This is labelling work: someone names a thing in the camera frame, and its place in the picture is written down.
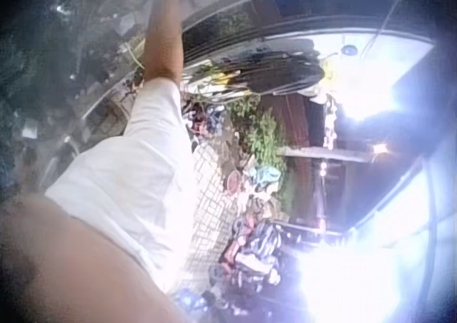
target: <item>white shirt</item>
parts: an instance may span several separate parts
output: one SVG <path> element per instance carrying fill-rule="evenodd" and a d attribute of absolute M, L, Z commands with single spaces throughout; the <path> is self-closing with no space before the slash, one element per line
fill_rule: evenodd
<path fill-rule="evenodd" d="M 78 156 L 46 196 L 105 234 L 169 291 L 187 255 L 196 205 L 177 85 L 147 83 L 125 134 Z"/>

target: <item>paved ground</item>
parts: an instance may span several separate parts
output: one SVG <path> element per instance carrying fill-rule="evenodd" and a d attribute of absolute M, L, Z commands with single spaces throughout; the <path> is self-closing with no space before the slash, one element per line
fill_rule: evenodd
<path fill-rule="evenodd" d="M 235 199 L 224 193 L 221 165 L 226 161 L 226 154 L 206 144 L 199 146 L 194 156 L 199 186 L 194 237 L 176 289 L 188 288 L 201 293 L 209 287 L 208 267 L 217 263 L 231 238 L 236 205 Z"/>

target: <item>skin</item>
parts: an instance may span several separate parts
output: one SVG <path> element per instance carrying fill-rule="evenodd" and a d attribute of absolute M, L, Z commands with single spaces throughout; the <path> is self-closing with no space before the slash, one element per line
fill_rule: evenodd
<path fill-rule="evenodd" d="M 154 3 L 145 78 L 179 83 L 183 71 L 180 0 Z M 27 197 L 9 228 L 34 261 L 23 306 L 35 322 L 186 322 L 123 250 L 43 196 Z"/>

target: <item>clothing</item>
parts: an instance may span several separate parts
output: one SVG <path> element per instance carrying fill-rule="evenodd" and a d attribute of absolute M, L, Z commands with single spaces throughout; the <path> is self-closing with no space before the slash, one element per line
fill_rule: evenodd
<path fill-rule="evenodd" d="M 46 196 L 133 256 L 168 292 L 190 245 L 196 205 L 177 85 L 147 83 L 125 134 L 78 156 Z"/>

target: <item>bright light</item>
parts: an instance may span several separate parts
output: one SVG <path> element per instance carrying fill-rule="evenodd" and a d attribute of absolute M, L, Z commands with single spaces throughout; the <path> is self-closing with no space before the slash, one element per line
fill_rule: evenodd
<path fill-rule="evenodd" d="M 375 144 L 373 145 L 373 153 L 374 154 L 385 154 L 388 153 L 387 144 Z"/>
<path fill-rule="evenodd" d="M 301 281 L 316 322 L 383 322 L 400 302 L 388 250 L 320 247 L 302 260 Z"/>
<path fill-rule="evenodd" d="M 354 89 L 344 96 L 342 104 L 346 116 L 356 121 L 393 109 L 391 90 L 383 89 L 382 86 Z"/>

